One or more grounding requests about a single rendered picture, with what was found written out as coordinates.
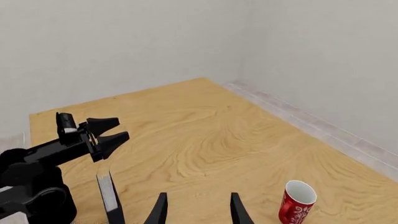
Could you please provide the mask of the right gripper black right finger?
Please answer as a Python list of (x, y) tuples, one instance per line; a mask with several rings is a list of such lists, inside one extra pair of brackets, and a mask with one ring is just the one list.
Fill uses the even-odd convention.
[(254, 224), (236, 192), (231, 193), (230, 210), (233, 224)]

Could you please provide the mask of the red mug with white pattern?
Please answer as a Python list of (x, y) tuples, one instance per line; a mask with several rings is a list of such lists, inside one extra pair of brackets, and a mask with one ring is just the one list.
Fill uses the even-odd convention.
[(279, 220), (282, 224), (302, 224), (317, 201), (316, 191), (301, 180), (290, 180), (284, 187), (279, 208)]

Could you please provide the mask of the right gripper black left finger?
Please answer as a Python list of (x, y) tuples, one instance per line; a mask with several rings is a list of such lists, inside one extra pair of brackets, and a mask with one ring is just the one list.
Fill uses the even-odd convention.
[(168, 200), (167, 193), (159, 194), (153, 209), (145, 220), (144, 224), (165, 224), (167, 219)]

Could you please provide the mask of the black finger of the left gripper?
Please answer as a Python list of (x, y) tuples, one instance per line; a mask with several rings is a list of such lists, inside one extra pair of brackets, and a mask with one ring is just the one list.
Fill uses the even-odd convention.
[(126, 141), (129, 140), (127, 131), (114, 134), (111, 136), (99, 136), (98, 146), (102, 154), (102, 158), (106, 160), (109, 156)]
[(105, 119), (88, 118), (86, 119), (86, 122), (88, 130), (94, 136), (94, 138), (98, 138), (100, 135), (104, 134), (105, 132), (120, 125), (118, 118), (105, 118)]

